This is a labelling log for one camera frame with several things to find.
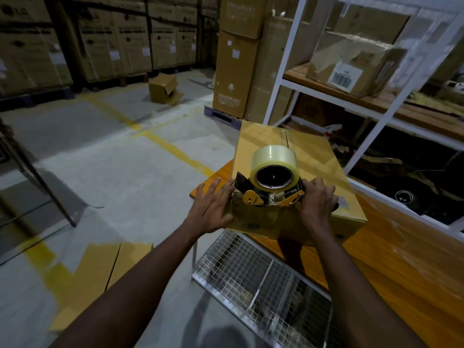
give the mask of wooden shelf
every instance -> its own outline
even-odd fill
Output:
[[[307,69],[308,64],[297,66],[286,71],[283,78],[284,80],[292,81],[293,83],[363,106],[381,114],[388,110],[390,104],[395,99],[393,94],[386,92],[381,92],[378,97],[367,96],[361,99],[356,98],[348,93],[329,87],[326,84],[307,78]],[[394,115],[394,118],[464,142],[464,122],[461,122],[455,117],[432,110],[418,108],[413,105],[403,104]]]

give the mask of blue pallet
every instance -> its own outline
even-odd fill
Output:
[[[238,130],[240,130],[240,127],[242,126],[242,120],[240,118],[230,116],[224,112],[212,109],[208,106],[205,106],[205,116],[208,116]]]

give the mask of pallet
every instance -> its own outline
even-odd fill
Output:
[[[97,93],[101,90],[108,89],[111,87],[127,87],[128,84],[134,83],[148,83],[148,73],[137,73],[131,75],[123,75],[118,78],[110,78],[102,81],[88,82],[84,87]]]
[[[154,75],[157,76],[160,73],[164,74],[178,74],[180,72],[188,72],[195,68],[195,64],[182,64],[177,66],[165,66],[154,69]]]
[[[216,109],[212,109],[211,107],[205,106],[205,116],[208,116],[214,120],[217,120],[219,122],[222,122],[232,128],[235,128],[237,130],[240,130],[240,127],[242,126],[242,119],[230,116],[228,114],[225,114],[224,112],[221,112]]]
[[[70,87],[60,87],[12,97],[0,97],[0,112],[31,108],[44,102],[61,99],[74,99],[74,93],[71,91]]]

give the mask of packing tape roll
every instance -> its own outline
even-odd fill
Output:
[[[297,156],[283,145],[268,145],[254,152],[250,181],[265,192],[283,192],[298,183]]]

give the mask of barcode label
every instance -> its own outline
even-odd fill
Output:
[[[327,83],[350,93],[361,74],[363,74],[362,69],[339,62],[333,69]]]
[[[349,76],[343,73],[335,73],[332,79],[333,84],[338,84],[340,87],[349,87],[352,81]]]

